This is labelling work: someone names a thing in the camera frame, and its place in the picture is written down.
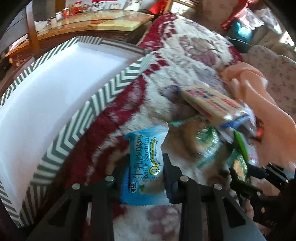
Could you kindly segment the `person's right hand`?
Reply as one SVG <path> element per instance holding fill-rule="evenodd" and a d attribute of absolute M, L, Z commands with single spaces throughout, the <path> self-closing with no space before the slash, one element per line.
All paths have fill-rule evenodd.
<path fill-rule="evenodd" d="M 245 213 L 247 214 L 247 216 L 253 220 L 254 217 L 254 209 L 252 207 L 252 205 L 250 204 L 250 200 L 246 199 L 243 204 L 242 204 L 243 210 L 245 211 Z"/>

